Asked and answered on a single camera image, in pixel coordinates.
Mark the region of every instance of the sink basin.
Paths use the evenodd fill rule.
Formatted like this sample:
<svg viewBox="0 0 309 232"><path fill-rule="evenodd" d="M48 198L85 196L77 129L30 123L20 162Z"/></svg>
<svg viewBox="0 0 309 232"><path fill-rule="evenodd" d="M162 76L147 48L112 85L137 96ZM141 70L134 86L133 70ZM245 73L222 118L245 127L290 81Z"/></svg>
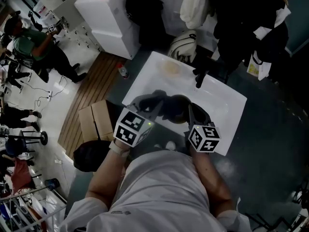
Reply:
<svg viewBox="0 0 309 232"><path fill-rule="evenodd" d="M209 75L205 77L201 88L196 88L193 69L177 60L152 52L122 103L129 105L137 96L151 94L158 89L165 91L169 96L186 96L191 102L202 107L219 128L221 140L215 152L225 156L247 98ZM162 120L161 117L157 117L155 121L182 136L188 131L188 123L173 124L168 120Z"/></svg>

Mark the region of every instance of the metal rack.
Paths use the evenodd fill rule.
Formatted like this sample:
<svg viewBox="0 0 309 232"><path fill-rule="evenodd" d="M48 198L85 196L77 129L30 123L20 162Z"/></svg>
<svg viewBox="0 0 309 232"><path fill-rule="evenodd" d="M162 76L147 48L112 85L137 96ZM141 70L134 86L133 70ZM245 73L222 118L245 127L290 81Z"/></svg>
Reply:
<svg viewBox="0 0 309 232"><path fill-rule="evenodd" d="M5 207L7 211L6 219L0 215L0 230L2 229L5 232L24 232L24 231L33 231L33 232L43 232L42 222L47 221L47 219L51 218L52 229L48 230L48 232L54 232L54 215L61 212L66 204L62 207L57 208L54 212L48 213L47 209L44 210L46 216L38 219L37 216L33 212L28 205L27 202L30 197L35 192L42 191L44 189L48 189L49 191L53 191L55 188L59 187L59 182L57 179L51 179L45 181L45 187L33 189L31 191L12 195L6 198L0 199L0 205Z"/></svg>

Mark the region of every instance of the wooden pallet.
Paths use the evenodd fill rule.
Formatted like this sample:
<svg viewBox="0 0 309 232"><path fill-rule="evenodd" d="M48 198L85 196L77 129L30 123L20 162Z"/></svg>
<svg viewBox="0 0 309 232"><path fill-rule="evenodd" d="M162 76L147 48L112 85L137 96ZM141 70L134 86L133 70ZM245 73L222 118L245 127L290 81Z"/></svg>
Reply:
<svg viewBox="0 0 309 232"><path fill-rule="evenodd" d="M58 138L58 143L71 159L74 151L84 142L78 111L105 98L118 75L116 66L125 62L124 58L100 53L79 87Z"/></svg>

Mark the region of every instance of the white tile floor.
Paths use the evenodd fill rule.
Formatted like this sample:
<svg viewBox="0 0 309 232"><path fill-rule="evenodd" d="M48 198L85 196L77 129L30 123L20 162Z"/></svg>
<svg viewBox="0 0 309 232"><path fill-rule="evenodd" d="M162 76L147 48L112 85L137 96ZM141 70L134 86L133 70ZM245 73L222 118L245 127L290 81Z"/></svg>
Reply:
<svg viewBox="0 0 309 232"><path fill-rule="evenodd" d="M79 46L76 42L65 40L59 44L59 47L63 49L71 65L75 63L80 63L81 66L77 70L78 74L87 72L97 55L98 51L91 50L88 48L83 48ZM29 69L24 68L22 71L29 72ZM32 78L29 84L34 88L42 88L47 91L52 90L53 95L61 91L66 85L66 80L62 78L60 81L60 74L55 70L49 73L48 84L43 82L35 73L32 74ZM42 119L39 120L39 125L41 130L46 131L48 134L48 144L42 146L41 144L32 144L31 147L36 150L35 154L35 169L42 173L43 179L57 178L60 181L61 188L59 190L65 198L67 198L71 182L75 176L75 168L73 166L73 161L66 156L65 150L57 143L58 137L62 128L62 124L70 108L71 102L80 86L79 84L73 83L71 80L67 79L68 84L66 88L55 97L53 97L50 102L45 98L41 98L41 104L36 110L42 111ZM27 85L24 85L22 93L19 94L19 89L16 87L11 88L11 95L6 99L6 101L12 102L18 105L18 108L23 109L34 109L35 100L39 97L46 97L46 92L43 90L33 90ZM28 121L35 121L36 117L31 116ZM11 130L11 134L18 134L20 129ZM55 163L55 160L63 161L62 164Z"/></svg>

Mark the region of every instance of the black pants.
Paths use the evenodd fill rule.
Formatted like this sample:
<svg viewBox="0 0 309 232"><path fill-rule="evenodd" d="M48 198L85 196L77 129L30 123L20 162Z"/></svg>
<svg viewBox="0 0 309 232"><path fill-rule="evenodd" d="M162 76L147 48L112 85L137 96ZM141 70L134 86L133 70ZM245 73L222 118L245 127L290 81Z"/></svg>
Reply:
<svg viewBox="0 0 309 232"><path fill-rule="evenodd" d="M20 89L21 85L20 85L19 82L16 81L16 79L20 79L20 78L23 78L23 77L26 77L26 76L29 76L29 75L30 75L30 73L28 73L28 72L15 72L15 73L13 73L12 76L8 77L6 79L6 81L8 81L10 84L12 84L13 86L16 86Z"/></svg>
<svg viewBox="0 0 309 232"><path fill-rule="evenodd" d="M77 73L70 65L65 53L56 45L53 46L50 53L42 60L35 62L35 68L39 69L55 69L60 75L63 75L73 82L77 78Z"/></svg>
<svg viewBox="0 0 309 232"><path fill-rule="evenodd" d="M9 128L27 127L26 121L21 119L29 117L30 115L29 110L20 110L5 105L4 112L5 114L2 114L0 117L0 124L6 125Z"/></svg>

